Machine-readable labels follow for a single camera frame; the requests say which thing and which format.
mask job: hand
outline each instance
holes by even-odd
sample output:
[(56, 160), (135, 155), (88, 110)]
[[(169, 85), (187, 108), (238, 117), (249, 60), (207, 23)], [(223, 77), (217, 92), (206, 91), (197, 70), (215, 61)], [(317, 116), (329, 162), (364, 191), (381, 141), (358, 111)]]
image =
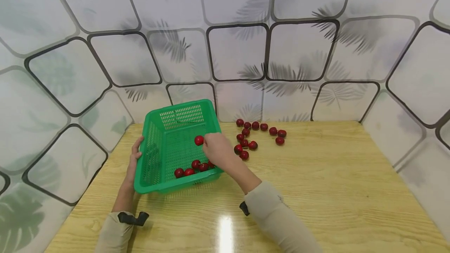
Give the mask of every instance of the hand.
[(220, 133), (206, 134), (203, 152), (206, 157), (220, 169), (228, 172), (242, 160), (234, 154), (230, 141)]
[(143, 141), (143, 136), (140, 136), (134, 145), (131, 147), (130, 163), (127, 167), (127, 175), (125, 175), (124, 183), (134, 185), (134, 176), (136, 175), (136, 166), (138, 159), (141, 157), (142, 153), (139, 152), (139, 146)]

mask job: table surface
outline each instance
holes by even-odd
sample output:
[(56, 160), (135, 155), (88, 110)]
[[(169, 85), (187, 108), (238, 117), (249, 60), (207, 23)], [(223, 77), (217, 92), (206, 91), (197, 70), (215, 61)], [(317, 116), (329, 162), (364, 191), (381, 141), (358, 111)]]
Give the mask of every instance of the table surface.
[[(356, 122), (273, 123), (287, 131), (284, 146), (268, 132), (249, 168), (280, 190), (287, 205), (313, 232), (325, 252), (450, 252), (439, 230), (402, 179)], [(240, 129), (221, 123), (236, 143)], [(142, 125), (130, 126), (47, 252), (92, 252), (127, 169)], [(136, 196), (129, 252), (278, 252), (251, 216), (239, 209), (243, 194), (226, 174), (172, 194)]]

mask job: forearm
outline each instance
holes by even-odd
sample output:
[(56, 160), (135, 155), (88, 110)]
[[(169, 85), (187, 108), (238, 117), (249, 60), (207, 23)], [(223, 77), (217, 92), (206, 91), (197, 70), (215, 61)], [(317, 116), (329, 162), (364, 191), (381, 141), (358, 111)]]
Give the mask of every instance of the forearm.
[(244, 194), (248, 194), (254, 188), (261, 184), (258, 178), (239, 157), (233, 157), (229, 160), (230, 164), (225, 166), (224, 171), (236, 181)]
[(96, 253), (122, 253), (127, 251), (133, 226), (121, 223), (118, 214), (125, 212), (128, 215), (133, 215), (133, 197), (133, 184), (125, 179), (119, 188), (116, 201), (112, 207), (113, 209), (103, 223), (100, 236), (98, 237), (97, 247), (95, 247)]
[(133, 212), (134, 186), (132, 182), (124, 180), (117, 194), (116, 202), (111, 212)]
[(250, 191), (245, 203), (260, 229), (284, 252), (322, 252), (312, 233), (270, 183), (262, 182)]

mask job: black strap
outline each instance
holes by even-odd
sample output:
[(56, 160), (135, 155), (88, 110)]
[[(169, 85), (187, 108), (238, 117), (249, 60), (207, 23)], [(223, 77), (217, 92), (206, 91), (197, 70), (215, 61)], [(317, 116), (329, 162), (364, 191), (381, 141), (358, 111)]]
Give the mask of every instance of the black strap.
[(244, 212), (244, 214), (245, 214), (246, 216), (250, 215), (250, 212), (248, 211), (248, 207), (247, 207), (245, 201), (243, 201), (243, 202), (239, 205), (239, 208), (242, 210), (242, 212)]
[(143, 226), (145, 221), (147, 221), (149, 215), (145, 212), (139, 212), (139, 217), (135, 218), (133, 215), (128, 215), (125, 212), (120, 212), (117, 217), (119, 218), (119, 222), (121, 223)]

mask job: green plastic basket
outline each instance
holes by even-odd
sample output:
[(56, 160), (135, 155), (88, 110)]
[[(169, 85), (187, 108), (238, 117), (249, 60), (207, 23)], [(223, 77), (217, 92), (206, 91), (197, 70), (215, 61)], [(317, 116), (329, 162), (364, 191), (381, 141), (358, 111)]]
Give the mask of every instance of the green plastic basket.
[(194, 138), (214, 132), (220, 132), (220, 126), (210, 100), (149, 112), (142, 130), (142, 156), (136, 168), (134, 189), (140, 194), (168, 193), (218, 179), (223, 172), (218, 167), (178, 179), (174, 175), (175, 169), (186, 170), (195, 159), (208, 162), (202, 146), (196, 146)]

